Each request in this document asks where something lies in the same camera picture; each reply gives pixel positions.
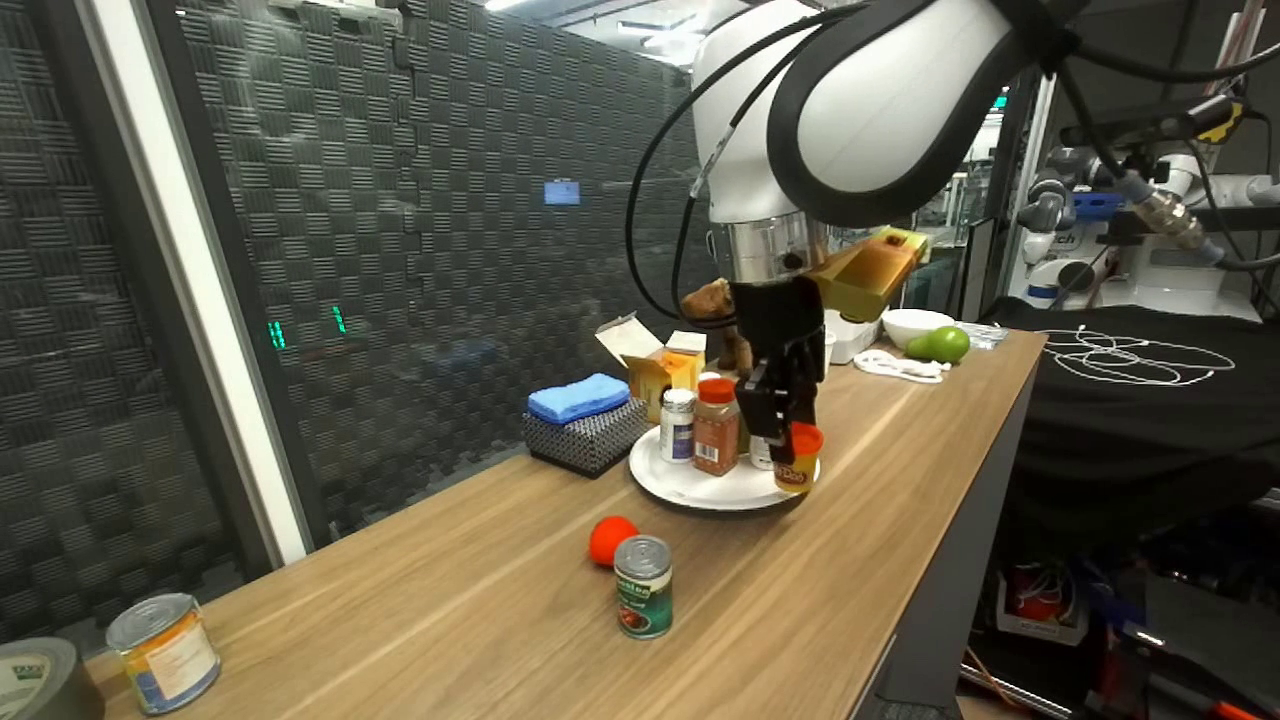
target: red ball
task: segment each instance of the red ball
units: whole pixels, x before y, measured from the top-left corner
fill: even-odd
[[[587,559],[597,570],[612,570],[612,557],[630,536],[641,536],[641,526],[633,526],[630,516],[601,516],[587,541]]]

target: green can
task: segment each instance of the green can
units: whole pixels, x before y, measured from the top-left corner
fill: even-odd
[[[658,635],[674,629],[674,550],[662,536],[633,536],[615,550],[615,629]]]

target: sauce bottle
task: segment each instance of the sauce bottle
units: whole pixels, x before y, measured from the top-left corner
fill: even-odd
[[[696,384],[694,412],[694,464],[710,475],[726,475],[738,464],[742,409],[738,380],[710,377]]]
[[[824,434],[818,426],[792,426],[792,464],[778,469],[778,489],[795,497],[810,492],[822,452],[824,452]]]

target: black fabric wall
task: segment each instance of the black fabric wall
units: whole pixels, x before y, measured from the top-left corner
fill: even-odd
[[[49,50],[0,0],[0,641],[242,586]]]
[[[180,28],[255,259],[255,324],[290,340],[321,541],[513,452],[532,389],[612,367],[597,324],[643,311],[624,194],[688,92],[681,73],[474,0],[363,26],[204,0]],[[686,130],[641,204],[658,289],[688,167]],[[546,204],[561,177],[579,204]]]

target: soup can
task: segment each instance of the soup can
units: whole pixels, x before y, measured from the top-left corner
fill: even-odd
[[[195,612],[195,597],[164,594],[110,626],[110,650],[125,656],[132,695],[150,717],[195,705],[223,668]]]
[[[615,550],[615,626],[630,635],[674,629],[674,550],[662,536],[633,536]]]

